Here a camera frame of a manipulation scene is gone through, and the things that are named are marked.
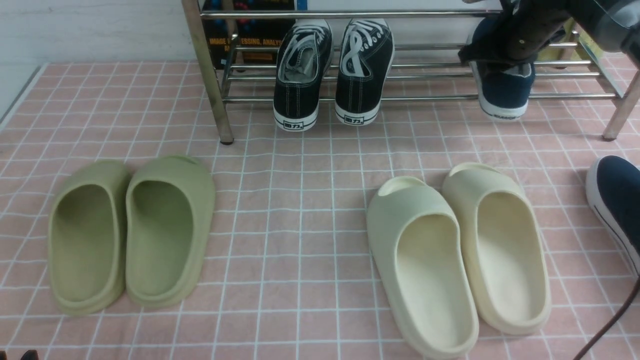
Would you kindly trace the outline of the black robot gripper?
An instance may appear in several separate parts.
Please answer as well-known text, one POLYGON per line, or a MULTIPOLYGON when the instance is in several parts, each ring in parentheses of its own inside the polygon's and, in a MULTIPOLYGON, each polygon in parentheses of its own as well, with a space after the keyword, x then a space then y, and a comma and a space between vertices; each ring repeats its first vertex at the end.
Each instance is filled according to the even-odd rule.
POLYGON ((534 62, 539 51, 581 6, 578 0, 503 0, 502 11, 488 31, 458 52, 462 64, 475 62, 489 69, 509 69, 534 62))

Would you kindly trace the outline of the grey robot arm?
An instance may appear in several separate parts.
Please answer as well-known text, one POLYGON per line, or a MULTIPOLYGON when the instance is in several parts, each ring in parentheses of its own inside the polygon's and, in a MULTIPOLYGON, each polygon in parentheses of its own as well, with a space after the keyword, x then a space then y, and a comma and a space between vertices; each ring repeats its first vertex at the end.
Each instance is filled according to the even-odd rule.
POLYGON ((637 0, 503 0, 488 31, 458 52, 461 63, 487 63, 496 70, 535 61, 554 34, 573 19, 596 45, 639 61, 637 0))

